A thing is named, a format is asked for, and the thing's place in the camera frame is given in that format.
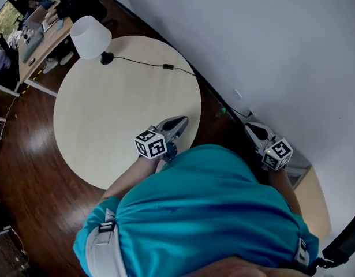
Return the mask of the person's blue shirt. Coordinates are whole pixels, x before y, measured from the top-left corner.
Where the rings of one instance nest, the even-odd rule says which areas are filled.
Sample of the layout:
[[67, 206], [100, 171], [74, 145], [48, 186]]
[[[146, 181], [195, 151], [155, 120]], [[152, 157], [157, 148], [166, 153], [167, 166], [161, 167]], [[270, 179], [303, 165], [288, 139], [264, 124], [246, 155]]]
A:
[[[91, 254], [106, 229], [116, 253]], [[307, 252], [315, 261], [319, 239], [269, 183], [260, 183], [244, 160], [218, 145], [177, 155], [122, 198], [98, 204], [77, 233], [73, 250], [91, 276], [123, 264], [128, 277], [181, 277], [235, 257], [258, 273], [291, 274]]]

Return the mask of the person's right forearm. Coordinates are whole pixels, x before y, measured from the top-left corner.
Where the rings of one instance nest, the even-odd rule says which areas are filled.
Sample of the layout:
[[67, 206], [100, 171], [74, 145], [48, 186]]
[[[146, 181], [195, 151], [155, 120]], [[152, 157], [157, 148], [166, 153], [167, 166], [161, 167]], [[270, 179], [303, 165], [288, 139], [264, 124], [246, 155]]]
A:
[[286, 199], [292, 213], [302, 216], [300, 204], [284, 168], [277, 171], [269, 169], [268, 183]]

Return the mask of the black monitor screen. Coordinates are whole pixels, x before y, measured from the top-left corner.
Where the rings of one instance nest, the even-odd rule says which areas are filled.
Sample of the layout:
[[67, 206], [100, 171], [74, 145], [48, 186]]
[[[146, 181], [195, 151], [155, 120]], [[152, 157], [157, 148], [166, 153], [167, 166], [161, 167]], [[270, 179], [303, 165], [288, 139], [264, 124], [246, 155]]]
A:
[[322, 254], [331, 262], [329, 268], [338, 267], [348, 262], [350, 256], [355, 252], [355, 218], [348, 226], [326, 247]]

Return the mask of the rectangular wooden table white legs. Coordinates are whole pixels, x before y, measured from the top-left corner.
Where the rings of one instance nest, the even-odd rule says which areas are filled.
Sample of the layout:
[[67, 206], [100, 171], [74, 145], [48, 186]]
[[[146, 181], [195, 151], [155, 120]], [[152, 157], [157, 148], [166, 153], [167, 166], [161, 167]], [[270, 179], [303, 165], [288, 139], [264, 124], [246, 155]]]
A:
[[323, 190], [312, 166], [307, 169], [289, 167], [289, 180], [300, 203], [302, 217], [309, 231], [324, 244], [331, 234], [331, 222]]

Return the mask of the grey laptop sleeve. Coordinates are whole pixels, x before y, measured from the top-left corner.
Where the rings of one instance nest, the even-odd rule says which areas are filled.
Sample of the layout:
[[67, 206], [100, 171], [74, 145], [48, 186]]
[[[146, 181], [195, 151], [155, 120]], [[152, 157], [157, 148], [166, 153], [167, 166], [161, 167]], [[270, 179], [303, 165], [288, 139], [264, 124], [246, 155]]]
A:
[[34, 35], [32, 35], [26, 43], [24, 43], [21, 49], [21, 60], [23, 63], [27, 62], [27, 60], [30, 58], [32, 53], [41, 44], [43, 38], [44, 38], [44, 34], [37, 32]]

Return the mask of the round beige table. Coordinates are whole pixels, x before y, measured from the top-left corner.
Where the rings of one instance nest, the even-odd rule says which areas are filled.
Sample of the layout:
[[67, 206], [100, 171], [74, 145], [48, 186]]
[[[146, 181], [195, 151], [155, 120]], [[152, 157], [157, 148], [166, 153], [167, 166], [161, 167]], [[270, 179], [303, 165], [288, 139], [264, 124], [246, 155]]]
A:
[[133, 139], [151, 125], [184, 115], [189, 123], [177, 140], [192, 145], [200, 123], [197, 78], [174, 48], [145, 36], [115, 38], [115, 56], [79, 59], [55, 100], [54, 133], [67, 165], [85, 182], [107, 189], [137, 159]]

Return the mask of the wooden office desk white legs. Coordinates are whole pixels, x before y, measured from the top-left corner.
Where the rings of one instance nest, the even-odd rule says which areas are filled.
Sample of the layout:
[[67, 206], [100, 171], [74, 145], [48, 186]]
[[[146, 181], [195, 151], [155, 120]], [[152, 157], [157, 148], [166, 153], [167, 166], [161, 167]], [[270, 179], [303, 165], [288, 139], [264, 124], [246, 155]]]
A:
[[43, 40], [31, 54], [26, 63], [22, 61], [25, 46], [24, 39], [18, 42], [19, 54], [19, 76], [20, 84], [26, 83], [42, 92], [56, 97], [57, 93], [51, 89], [41, 85], [32, 77], [34, 71], [44, 62], [49, 53], [51, 53], [63, 40], [69, 36], [70, 29], [73, 25], [72, 20], [66, 17], [63, 21], [63, 27], [58, 30], [59, 21], [57, 21], [43, 36]]

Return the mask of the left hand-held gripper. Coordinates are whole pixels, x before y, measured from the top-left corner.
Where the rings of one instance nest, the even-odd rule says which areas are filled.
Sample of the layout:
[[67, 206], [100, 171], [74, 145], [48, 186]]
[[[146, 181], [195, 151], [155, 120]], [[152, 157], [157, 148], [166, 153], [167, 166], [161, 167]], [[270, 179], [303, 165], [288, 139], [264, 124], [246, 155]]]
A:
[[147, 159], [160, 157], [169, 163], [177, 155], [174, 140], [182, 135], [188, 123], [187, 116], [176, 116], [163, 120], [157, 127], [150, 126], [133, 139], [139, 155]]

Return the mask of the yellow black striped floor tape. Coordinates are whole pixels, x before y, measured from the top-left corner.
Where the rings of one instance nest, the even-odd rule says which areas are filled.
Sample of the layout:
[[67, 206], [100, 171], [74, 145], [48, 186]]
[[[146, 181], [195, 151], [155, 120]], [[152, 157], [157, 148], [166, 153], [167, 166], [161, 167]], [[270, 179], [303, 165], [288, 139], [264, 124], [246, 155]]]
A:
[[33, 72], [30, 76], [20, 80], [20, 84], [26, 84], [27, 87], [33, 87], [44, 92], [44, 87], [37, 81], [38, 76], [42, 73], [41, 70]]

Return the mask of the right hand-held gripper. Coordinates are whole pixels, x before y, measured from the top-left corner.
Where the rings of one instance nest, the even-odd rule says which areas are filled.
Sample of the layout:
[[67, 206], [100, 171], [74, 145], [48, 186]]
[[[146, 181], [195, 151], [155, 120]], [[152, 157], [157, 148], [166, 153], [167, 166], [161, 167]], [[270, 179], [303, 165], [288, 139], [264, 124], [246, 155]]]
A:
[[267, 125], [248, 122], [245, 124], [245, 132], [262, 156], [262, 164], [267, 168], [277, 171], [290, 161], [293, 154], [292, 147], [285, 138], [275, 136]]

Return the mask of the open silver laptop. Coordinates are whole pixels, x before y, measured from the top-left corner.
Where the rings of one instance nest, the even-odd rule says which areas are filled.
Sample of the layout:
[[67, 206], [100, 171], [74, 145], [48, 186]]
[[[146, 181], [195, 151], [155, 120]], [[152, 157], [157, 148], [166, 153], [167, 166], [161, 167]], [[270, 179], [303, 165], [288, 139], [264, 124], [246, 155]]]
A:
[[38, 31], [42, 28], [42, 22], [45, 19], [47, 10], [43, 6], [39, 6], [24, 22], [23, 26], [28, 29]]

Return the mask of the person's left forearm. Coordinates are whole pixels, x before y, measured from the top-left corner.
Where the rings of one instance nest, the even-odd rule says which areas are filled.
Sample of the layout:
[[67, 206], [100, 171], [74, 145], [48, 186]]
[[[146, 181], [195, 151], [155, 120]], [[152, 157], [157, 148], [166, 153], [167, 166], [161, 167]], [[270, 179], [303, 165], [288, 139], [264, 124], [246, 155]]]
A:
[[147, 159], [143, 156], [138, 157], [137, 160], [104, 192], [99, 200], [99, 204], [112, 197], [122, 199], [127, 192], [137, 184], [156, 172], [160, 160], [160, 156], [153, 159]]

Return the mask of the white table lamp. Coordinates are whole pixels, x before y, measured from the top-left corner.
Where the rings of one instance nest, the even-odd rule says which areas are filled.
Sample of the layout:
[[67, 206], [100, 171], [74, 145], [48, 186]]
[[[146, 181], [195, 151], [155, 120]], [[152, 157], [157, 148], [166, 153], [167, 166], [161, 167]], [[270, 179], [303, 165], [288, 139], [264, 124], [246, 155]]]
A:
[[84, 16], [77, 20], [71, 27], [70, 37], [82, 59], [100, 57], [102, 65], [108, 65], [113, 61], [114, 54], [107, 52], [112, 34], [94, 17]]

